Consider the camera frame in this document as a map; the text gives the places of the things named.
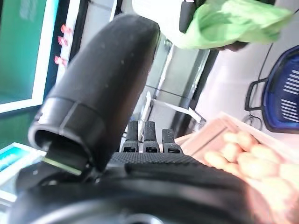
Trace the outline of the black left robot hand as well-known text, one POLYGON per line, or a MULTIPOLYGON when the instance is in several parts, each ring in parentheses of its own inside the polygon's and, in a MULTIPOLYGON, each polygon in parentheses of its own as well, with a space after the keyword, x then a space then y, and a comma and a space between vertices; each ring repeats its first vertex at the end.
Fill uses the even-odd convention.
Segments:
POLYGON ((121 15, 78 52, 29 130, 46 153, 20 170, 8 224, 269 224, 243 180, 183 153, 119 152, 159 25, 121 15))

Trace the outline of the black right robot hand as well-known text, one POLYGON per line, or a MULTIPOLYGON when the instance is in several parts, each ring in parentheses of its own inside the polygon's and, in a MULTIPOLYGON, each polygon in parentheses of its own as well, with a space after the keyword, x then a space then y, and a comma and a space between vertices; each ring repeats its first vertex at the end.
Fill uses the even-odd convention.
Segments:
POLYGON ((195 0, 184 0, 181 3, 180 17, 179 17, 179 31, 186 33, 191 21, 193 20, 194 13, 196 11, 195 0))

